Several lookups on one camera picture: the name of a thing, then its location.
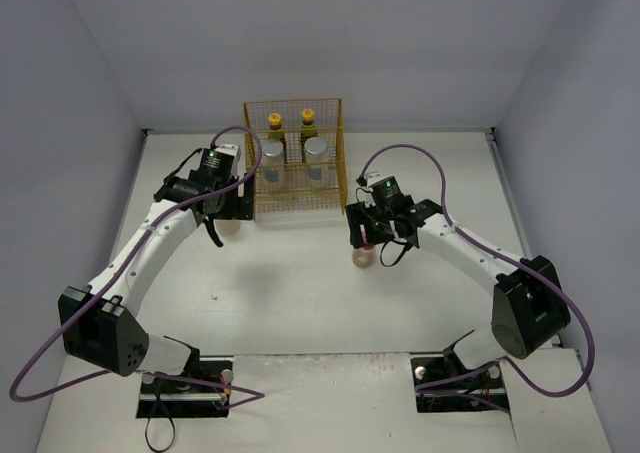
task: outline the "wire basket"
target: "wire basket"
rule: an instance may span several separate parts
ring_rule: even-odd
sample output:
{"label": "wire basket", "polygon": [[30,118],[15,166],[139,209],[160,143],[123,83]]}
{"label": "wire basket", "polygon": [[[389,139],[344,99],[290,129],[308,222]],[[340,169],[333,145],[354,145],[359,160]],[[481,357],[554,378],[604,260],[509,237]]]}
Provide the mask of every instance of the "wire basket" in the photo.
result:
{"label": "wire basket", "polygon": [[[327,142],[326,158],[313,163],[322,168],[323,181],[318,185],[309,176],[309,164],[303,160],[301,148],[300,113],[310,108],[315,113],[317,136]],[[325,210],[344,208],[347,204],[347,171],[344,156],[344,134],[342,129],[342,100],[322,98],[315,100],[251,101],[244,104],[244,121],[253,129],[261,142],[267,141],[273,133],[269,128],[269,115],[279,113],[286,150],[284,165],[269,165],[268,169],[279,170],[283,175],[282,186],[274,191],[265,178],[266,167],[260,165],[255,183],[255,212],[281,213],[303,210]],[[251,135],[245,135],[245,155],[247,169],[256,158],[256,144]]]}

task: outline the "beige round object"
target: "beige round object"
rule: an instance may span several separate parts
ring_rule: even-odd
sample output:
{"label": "beige round object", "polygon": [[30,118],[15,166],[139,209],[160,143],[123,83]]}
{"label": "beige round object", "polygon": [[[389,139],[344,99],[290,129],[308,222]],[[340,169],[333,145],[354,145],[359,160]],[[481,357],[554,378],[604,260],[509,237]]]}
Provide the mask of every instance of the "beige round object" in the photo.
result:
{"label": "beige round object", "polygon": [[240,229],[240,220],[214,220],[214,226],[220,236],[231,236]]}
{"label": "beige round object", "polygon": [[351,253],[351,261],[358,268],[369,268],[376,262],[376,246],[368,245]]}

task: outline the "bottle with yellow cap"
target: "bottle with yellow cap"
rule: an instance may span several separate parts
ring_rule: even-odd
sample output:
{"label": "bottle with yellow cap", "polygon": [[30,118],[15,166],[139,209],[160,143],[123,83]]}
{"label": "bottle with yellow cap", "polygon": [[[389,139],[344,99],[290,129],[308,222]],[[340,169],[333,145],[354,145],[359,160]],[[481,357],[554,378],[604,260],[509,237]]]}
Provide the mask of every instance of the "bottle with yellow cap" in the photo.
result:
{"label": "bottle with yellow cap", "polygon": [[282,131],[282,116],[280,113],[271,113],[269,115],[269,139],[282,143],[284,149],[284,162],[287,163],[287,139],[284,131]]}
{"label": "bottle with yellow cap", "polygon": [[311,108],[305,108],[300,113],[302,116],[302,126],[300,127],[300,150],[302,161],[305,161],[304,144],[309,138],[318,136],[318,129],[315,125],[315,113]]}

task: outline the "white table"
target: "white table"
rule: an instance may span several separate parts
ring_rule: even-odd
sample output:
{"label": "white table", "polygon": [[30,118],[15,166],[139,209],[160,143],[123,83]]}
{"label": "white table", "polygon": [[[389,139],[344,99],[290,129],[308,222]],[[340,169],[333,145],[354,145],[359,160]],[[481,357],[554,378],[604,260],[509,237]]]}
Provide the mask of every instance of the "white table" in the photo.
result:
{"label": "white table", "polygon": [[[149,137],[119,247],[144,218],[162,178],[210,137]],[[241,143],[241,137],[231,135],[230,141]],[[400,142],[423,146],[440,159],[449,209],[460,223],[520,252],[482,133],[347,133],[350,189],[374,151]],[[417,152],[387,152],[373,169],[394,174],[416,200],[439,198],[435,168]],[[450,265],[420,251],[392,269],[356,269],[339,212],[297,215],[286,228],[266,219],[244,224],[222,250],[204,229],[197,231],[143,303],[138,319],[147,331],[180,338],[204,355],[236,356],[234,383],[268,395],[225,420],[179,420],[172,452],[529,453],[558,451],[556,445],[564,451],[577,451],[572,445],[587,445],[580,451],[608,451],[586,389],[562,400],[532,397],[508,371],[513,421],[498,412],[417,414],[408,352],[440,351],[486,324],[488,296]],[[524,365],[538,367],[540,381],[549,386],[551,381],[568,385],[579,374],[571,350],[540,350]],[[92,369],[68,358],[61,381]],[[134,419],[139,381],[107,376],[56,395],[38,451],[147,451],[145,422]],[[154,428],[160,436],[168,432],[162,421]],[[538,448],[530,431],[550,438],[546,449]]]}

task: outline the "gray wall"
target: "gray wall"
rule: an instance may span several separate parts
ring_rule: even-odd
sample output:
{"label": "gray wall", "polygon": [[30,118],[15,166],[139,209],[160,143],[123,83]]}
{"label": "gray wall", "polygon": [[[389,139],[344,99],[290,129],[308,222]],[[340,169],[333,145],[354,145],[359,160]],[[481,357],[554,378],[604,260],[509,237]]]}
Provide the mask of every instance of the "gray wall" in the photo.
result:
{"label": "gray wall", "polygon": [[495,126],[564,0],[74,0],[142,126],[342,96],[348,126]]}
{"label": "gray wall", "polygon": [[[71,0],[0,0],[2,451],[37,445],[49,400],[9,384],[59,325],[57,298],[107,261],[141,135]],[[56,344],[23,392],[53,386]]]}
{"label": "gray wall", "polygon": [[[567,0],[498,146],[532,248],[596,338],[592,386],[614,451],[640,451],[640,0]],[[583,346],[574,325],[566,335]]]}

